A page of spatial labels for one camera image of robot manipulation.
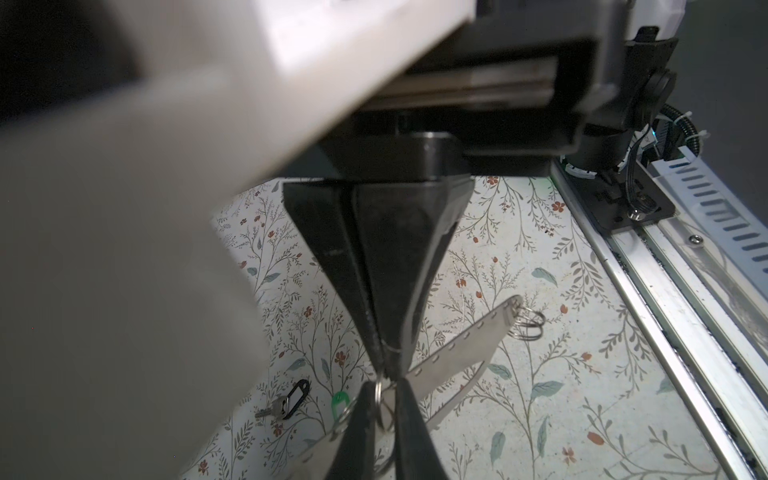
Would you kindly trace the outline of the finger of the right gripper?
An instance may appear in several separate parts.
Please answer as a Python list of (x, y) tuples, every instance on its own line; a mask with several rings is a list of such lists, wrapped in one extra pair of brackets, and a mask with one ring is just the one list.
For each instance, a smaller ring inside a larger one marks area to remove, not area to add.
[(284, 207), (347, 308), (376, 372), (384, 353), (372, 307), (368, 275), (352, 206), (351, 185), (289, 182)]
[(355, 220), (390, 379), (409, 369), (426, 297), (473, 191), (469, 175), (355, 189)]

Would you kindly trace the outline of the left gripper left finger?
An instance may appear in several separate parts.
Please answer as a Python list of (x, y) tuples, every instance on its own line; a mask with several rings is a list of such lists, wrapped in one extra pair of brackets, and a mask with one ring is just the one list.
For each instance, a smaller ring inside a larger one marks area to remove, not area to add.
[(375, 383), (367, 381), (361, 387), (326, 480), (374, 478), (376, 415)]

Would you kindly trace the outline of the key with black tag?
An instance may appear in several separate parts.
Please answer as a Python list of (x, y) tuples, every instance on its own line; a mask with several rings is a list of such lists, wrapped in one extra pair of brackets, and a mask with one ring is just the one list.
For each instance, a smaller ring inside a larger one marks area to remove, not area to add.
[(292, 418), (304, 404), (311, 392), (311, 382), (308, 379), (298, 380), (291, 390), (273, 400), (272, 403), (255, 412), (256, 419), (273, 417), (278, 421)]

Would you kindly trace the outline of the key with green tag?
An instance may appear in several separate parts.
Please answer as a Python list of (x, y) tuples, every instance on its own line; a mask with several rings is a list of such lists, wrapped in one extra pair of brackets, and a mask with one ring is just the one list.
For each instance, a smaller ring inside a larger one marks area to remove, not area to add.
[(333, 394), (331, 398), (331, 411), (335, 422), (341, 419), (341, 417), (347, 411), (350, 403), (351, 400), (346, 391), (340, 390)]

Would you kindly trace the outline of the floral table mat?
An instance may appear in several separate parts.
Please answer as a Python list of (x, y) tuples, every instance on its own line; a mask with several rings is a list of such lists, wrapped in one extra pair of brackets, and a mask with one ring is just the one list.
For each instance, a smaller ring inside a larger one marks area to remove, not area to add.
[[(352, 400), (373, 371), (279, 180), (236, 196), (213, 226), (265, 310), (270, 363), (181, 477), (274, 479), (332, 429), (333, 394)], [(514, 294), (544, 313), (544, 334), (506, 339), (434, 431), (451, 478), (725, 477), (553, 183), (481, 177), (431, 287), (415, 360)], [(292, 418), (255, 418), (300, 379), (311, 392)]]

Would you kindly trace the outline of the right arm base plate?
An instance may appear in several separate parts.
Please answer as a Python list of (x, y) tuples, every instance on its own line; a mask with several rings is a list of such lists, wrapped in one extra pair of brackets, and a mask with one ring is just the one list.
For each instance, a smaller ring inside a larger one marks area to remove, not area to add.
[(598, 172), (590, 177), (564, 160), (559, 160), (557, 166), (586, 211), (587, 218), (603, 235), (653, 224), (672, 218), (676, 213), (673, 201), (640, 166), (634, 167), (633, 192), (636, 197), (632, 202), (627, 200), (623, 171)]

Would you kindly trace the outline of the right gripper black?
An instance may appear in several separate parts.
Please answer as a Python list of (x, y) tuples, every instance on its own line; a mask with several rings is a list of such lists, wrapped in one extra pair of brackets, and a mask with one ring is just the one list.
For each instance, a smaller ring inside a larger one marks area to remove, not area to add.
[(626, 1), (480, 1), (477, 16), (285, 167), (285, 177), (526, 175), (620, 91)]

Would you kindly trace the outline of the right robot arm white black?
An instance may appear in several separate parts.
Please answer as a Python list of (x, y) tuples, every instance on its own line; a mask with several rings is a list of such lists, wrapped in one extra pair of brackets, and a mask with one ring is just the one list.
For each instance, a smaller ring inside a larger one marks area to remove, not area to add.
[(615, 168), (674, 89), (680, 1), (479, 1), (318, 146), (284, 206), (373, 369), (407, 372), (428, 291), (478, 177), (593, 171), (624, 211), (664, 208)]

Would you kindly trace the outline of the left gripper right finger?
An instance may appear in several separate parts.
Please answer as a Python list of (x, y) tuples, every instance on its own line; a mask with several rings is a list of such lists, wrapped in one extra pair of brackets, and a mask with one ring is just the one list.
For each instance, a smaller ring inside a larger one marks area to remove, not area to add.
[(397, 480), (446, 480), (410, 382), (401, 378), (395, 392), (395, 477)]

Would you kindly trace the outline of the aluminium mounting rail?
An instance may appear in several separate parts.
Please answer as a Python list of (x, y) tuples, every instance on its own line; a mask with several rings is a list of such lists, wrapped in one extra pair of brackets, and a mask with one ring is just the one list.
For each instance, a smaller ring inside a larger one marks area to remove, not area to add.
[(557, 162), (551, 178), (728, 476), (766, 478), (767, 357), (735, 307), (764, 316), (764, 298), (747, 282), (720, 290), (735, 271), (720, 257), (706, 271), (711, 241), (681, 215), (603, 235)]

